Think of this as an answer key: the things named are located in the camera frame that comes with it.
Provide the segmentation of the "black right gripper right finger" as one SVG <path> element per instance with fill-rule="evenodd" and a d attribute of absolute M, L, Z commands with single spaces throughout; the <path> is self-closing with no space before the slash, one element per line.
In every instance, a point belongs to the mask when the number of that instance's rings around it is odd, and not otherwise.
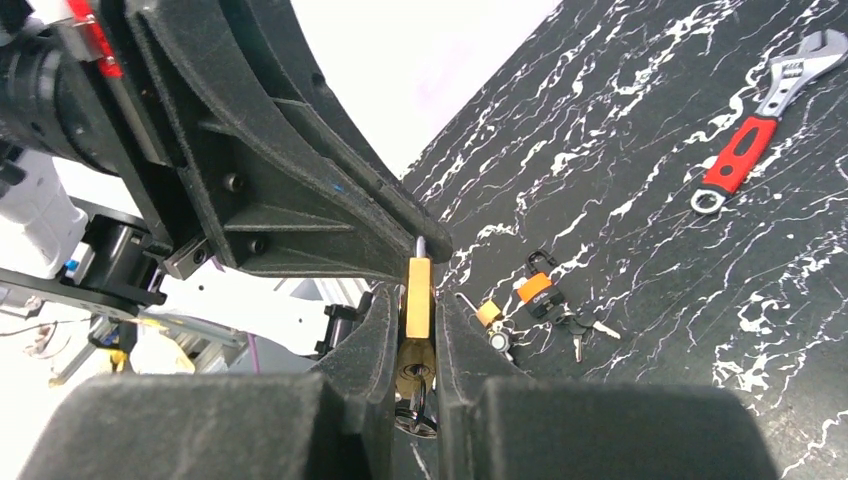
<path fill-rule="evenodd" d="M 713 387 L 538 380 L 464 306 L 435 308 L 443 479 L 774 479 L 751 414 Z"/>

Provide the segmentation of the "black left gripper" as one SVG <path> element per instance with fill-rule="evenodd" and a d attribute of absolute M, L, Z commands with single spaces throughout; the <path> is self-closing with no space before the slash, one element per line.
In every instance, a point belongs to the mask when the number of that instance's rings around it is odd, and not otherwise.
<path fill-rule="evenodd" d="M 404 274 L 414 237 L 287 121 L 222 2 L 63 1 L 48 23 L 2 3 L 4 270 L 82 279 L 104 257 L 64 159 L 121 180 L 174 278 L 212 249 L 264 277 Z"/>

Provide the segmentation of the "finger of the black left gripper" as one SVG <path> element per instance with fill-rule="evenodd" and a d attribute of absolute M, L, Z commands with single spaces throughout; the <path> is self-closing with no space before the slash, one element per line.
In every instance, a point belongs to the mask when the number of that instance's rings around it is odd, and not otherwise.
<path fill-rule="evenodd" d="M 287 121 L 408 234 L 426 239 L 438 263 L 454 253 L 448 230 L 383 163 L 328 86 L 290 1 L 223 1 L 223 14 Z"/>

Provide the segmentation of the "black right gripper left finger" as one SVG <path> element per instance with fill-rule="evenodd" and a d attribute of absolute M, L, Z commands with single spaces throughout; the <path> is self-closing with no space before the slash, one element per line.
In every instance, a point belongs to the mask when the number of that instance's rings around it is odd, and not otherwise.
<path fill-rule="evenodd" d="M 58 406 L 24 479 L 388 479 L 398 296 L 301 374 L 112 375 Z"/>

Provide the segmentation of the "small brass padlock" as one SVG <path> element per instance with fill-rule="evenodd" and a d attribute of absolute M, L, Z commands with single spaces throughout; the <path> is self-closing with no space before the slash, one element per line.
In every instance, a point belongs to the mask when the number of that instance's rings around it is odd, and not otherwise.
<path fill-rule="evenodd" d="M 399 301 L 395 427 L 423 439 L 437 436 L 436 421 L 427 415 L 427 395 L 437 376 L 432 281 L 426 240 L 418 237 Z"/>

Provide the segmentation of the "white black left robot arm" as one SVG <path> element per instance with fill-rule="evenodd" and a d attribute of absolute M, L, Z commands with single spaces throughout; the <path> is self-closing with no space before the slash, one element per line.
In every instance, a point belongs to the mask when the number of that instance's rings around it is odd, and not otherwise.
<path fill-rule="evenodd" d="M 327 86 L 288 1 L 1 5 L 1 284 L 124 319 L 206 261 L 401 278 L 448 231 Z"/>

